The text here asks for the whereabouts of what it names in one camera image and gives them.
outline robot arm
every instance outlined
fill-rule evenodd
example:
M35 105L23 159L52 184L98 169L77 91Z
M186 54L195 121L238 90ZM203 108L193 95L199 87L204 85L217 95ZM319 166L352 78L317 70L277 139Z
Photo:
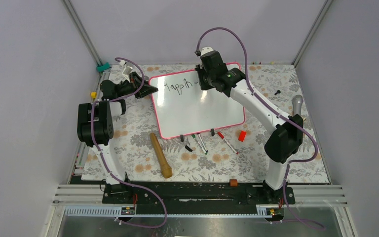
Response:
M265 183L273 190L280 189L283 185L289 157L297 152L303 142L302 132L264 106L249 90L245 74L237 68L228 70L217 51L205 47L202 49L200 59L202 65L197 65L195 70L198 72L201 89L215 88L227 97L239 102L262 123L270 134L265 144L265 152L270 157ZM303 119L299 115L289 116L288 113L276 107L254 87L253 89L272 108L281 111L281 115L290 118L303 127Z

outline wooden pestle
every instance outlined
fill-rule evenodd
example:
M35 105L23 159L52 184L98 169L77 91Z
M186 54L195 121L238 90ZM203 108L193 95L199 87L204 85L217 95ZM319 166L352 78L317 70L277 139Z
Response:
M157 137L154 133L150 134L152 146L154 148L154 152L156 153L157 160L159 161L160 165L160 172L162 173L163 177L170 178L172 176L172 168L169 166L168 162L166 161L165 155L163 154L162 147L160 147L159 141L157 140Z

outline floral tablecloth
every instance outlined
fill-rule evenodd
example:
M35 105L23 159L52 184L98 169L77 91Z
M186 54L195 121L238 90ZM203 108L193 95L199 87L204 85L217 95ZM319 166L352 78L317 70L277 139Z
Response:
M194 65L142 65L141 67L145 75L150 78L190 70ZM110 80L116 83L124 80L121 72L120 65L113 65ZM249 79L264 96L288 113L292 112L293 96L302 93L293 65L249 65ZM209 132L201 134L209 151L205 155L190 136L185 137L184 143L179 138L160 139L150 96L139 100L130 97L126 99L126 103L126 114L113 117L115 130L113 139L116 155L123 163L130 180L228 182L229 179L237 179L239 182L261 182L265 179L269 158L265 153L264 144L269 135L249 111L246 110L244 124L218 130L239 151L239 155L234 154L218 135L211 136ZM314 134L305 104L302 107L302 117L305 119L305 129ZM241 131L247 133L244 142L237 140ZM159 163L149 138L152 132L157 135L165 157L172 167L173 176L169 179L165 179L160 173ZM193 152L185 149L185 144L188 143ZM313 151L311 141L305 137L295 158L310 158ZM104 179L103 168L91 150L87 156L82 179ZM292 164L288 180L294 183L328 183L321 155L319 154L312 162Z

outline black wire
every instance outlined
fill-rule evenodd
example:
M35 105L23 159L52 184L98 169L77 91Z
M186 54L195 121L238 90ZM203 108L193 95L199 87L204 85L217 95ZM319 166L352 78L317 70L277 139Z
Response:
M106 181L106 179L103 179L103 180L101 180L101 183L99 184L99 190L101 190L102 192L103 192L104 190L101 189L101 184L104 184L105 181Z

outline wall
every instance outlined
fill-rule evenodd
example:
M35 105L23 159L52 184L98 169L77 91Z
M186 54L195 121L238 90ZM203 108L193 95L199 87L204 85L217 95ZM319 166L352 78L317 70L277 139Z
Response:
M0 0L0 237L39 235L96 79L61 1Z
M359 236L379 236L379 1L335 1L298 74Z
M291 63L325 0L72 0L101 58L138 63L194 63L198 39L227 27L242 39L249 61ZM201 47L225 61L243 61L227 32L210 33Z

